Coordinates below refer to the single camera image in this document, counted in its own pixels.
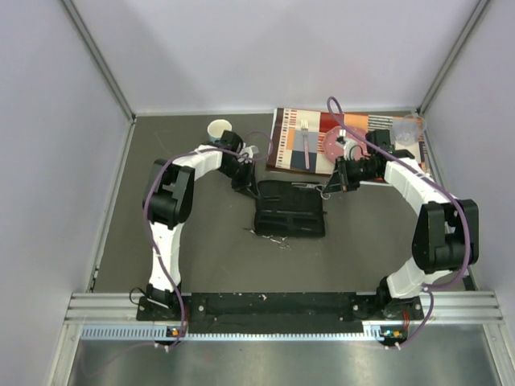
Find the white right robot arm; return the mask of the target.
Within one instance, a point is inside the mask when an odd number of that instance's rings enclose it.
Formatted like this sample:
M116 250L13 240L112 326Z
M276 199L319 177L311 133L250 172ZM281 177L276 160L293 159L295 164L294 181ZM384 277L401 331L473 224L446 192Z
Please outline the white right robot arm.
M394 187L418 217L411 256L396 272L383 277L375 306L394 318L405 300L452 272L464 273L479 259L479 208L471 199L457 199L427 175L407 149L397 149L387 129L368 132L358 141L336 126L325 134L323 151L334 163L323 193L357 190L364 181L381 179Z

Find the long black barber comb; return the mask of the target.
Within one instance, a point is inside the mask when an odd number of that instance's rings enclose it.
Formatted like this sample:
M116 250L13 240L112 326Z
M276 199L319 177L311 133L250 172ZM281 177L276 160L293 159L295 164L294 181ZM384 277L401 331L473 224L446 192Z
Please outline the long black barber comb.
M298 217L315 217L319 214L319 211L297 211L297 210L273 210L273 209L261 209L257 211L260 216L298 216Z

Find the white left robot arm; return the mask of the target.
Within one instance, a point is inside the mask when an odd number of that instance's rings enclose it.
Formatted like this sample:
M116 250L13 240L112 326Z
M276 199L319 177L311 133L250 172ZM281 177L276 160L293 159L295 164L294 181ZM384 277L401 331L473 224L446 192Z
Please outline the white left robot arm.
M195 182L217 170L231 179L234 191L256 199L255 162L261 159L255 145L224 131L217 141L152 165L142 203L153 253L147 296L164 318L177 317L183 307L176 294L181 282L179 248L183 225L192 212Z

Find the black handled comb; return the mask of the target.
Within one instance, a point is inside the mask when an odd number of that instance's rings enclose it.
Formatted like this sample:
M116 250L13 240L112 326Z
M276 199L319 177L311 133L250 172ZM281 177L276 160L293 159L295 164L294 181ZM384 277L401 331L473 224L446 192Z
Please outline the black handled comb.
M263 234L274 234L283 236L324 235L323 223L313 219L293 219L291 222L284 221L258 221L254 223L255 231Z

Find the silver thinning scissors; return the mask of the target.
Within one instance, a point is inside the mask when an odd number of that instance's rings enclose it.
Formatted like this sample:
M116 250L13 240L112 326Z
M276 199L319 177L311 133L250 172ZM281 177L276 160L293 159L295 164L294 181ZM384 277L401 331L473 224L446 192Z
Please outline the silver thinning scissors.
M268 240L268 241L276 244L280 249L291 250L291 246L287 242L286 236L260 235L260 234L257 234L251 228L245 228L245 231L251 233L254 236L260 237L262 239Z

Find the silver straight scissors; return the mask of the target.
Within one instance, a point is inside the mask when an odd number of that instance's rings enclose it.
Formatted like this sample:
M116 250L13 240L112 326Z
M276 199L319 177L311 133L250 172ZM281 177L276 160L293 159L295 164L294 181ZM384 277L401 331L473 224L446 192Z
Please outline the silver straight scissors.
M331 194L327 193L324 189L325 186L319 183L301 183L301 182L292 182L292 187L296 187L298 189L311 189L317 191L322 200L329 200L331 198Z

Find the black zip tool case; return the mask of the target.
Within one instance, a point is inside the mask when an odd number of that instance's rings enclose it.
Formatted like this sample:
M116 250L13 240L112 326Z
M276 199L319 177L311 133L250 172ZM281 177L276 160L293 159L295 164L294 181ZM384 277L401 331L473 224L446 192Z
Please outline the black zip tool case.
M258 189L261 194L261 198L255 202L255 216L254 223L258 221L288 221L291 222L293 219L313 219L324 224L324 210L323 200L321 199L317 191L311 189L298 189L291 186L292 182L289 181L278 181L278 180L262 180L258 183ZM297 211L319 211L319 214L315 217L298 217L298 216L260 216L257 211L261 209L273 209L273 210L297 210ZM260 235L273 235L283 236L274 234L263 234ZM286 236L286 237L297 237L297 238L322 238L322 235L307 235L301 234L298 236Z

